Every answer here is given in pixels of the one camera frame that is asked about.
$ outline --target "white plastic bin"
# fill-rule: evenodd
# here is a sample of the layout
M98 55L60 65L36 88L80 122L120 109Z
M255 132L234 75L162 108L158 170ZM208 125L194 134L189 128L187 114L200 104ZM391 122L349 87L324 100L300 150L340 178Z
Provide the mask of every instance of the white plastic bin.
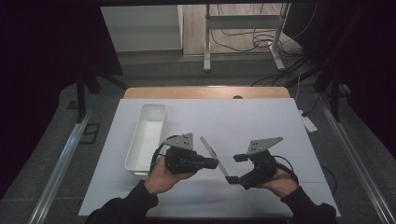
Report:
M125 169L137 178L149 177L152 155L163 139L165 115L165 105L146 104L140 109L134 137L124 163Z

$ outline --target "person's arm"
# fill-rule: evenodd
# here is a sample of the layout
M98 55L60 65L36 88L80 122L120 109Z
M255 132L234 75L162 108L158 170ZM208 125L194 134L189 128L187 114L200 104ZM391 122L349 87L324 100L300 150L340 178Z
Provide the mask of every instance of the person's arm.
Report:
M124 199L108 201L101 209L92 212L86 224L144 223L147 211L158 204L157 194L171 189L178 181L194 174L173 175L165 167L164 158L157 160L148 180L140 182Z
M274 178L256 188L269 189L285 203L293 213L296 224L334 224L335 208L322 203L314 204L306 195L302 187L291 179L291 176L281 169L277 169Z

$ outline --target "black sleeve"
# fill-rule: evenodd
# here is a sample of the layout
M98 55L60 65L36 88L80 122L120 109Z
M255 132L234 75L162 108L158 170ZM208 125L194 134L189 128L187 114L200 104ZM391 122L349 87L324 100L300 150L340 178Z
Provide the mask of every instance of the black sleeve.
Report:
M291 209L293 221L296 224L337 223L335 221L335 208L326 203L314 204L301 187L280 201Z
M144 223L147 211L158 204L158 197L151 196L144 183L140 180L126 198L112 199L101 209L93 211L85 223Z

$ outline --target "white power adapter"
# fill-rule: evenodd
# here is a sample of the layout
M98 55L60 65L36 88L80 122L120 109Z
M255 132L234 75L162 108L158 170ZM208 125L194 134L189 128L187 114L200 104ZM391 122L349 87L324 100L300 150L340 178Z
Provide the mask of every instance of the white power adapter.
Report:
M314 133L318 130L317 126L309 119L307 116L303 117L303 110L299 110L300 115L301 115L301 121L303 122L306 131L309 133Z

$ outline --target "triangular metal bracket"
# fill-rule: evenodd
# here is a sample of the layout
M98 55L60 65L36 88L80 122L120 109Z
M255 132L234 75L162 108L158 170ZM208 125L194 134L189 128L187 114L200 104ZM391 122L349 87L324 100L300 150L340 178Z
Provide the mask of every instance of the triangular metal bracket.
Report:
M247 155L250 156L260 152L264 152L265 150L267 150L268 148L272 147L273 145L277 144L282 140L283 137L251 140L250 145L248 146Z
M192 133L182 134L163 141L163 144L169 147L180 147L187 150L193 149Z

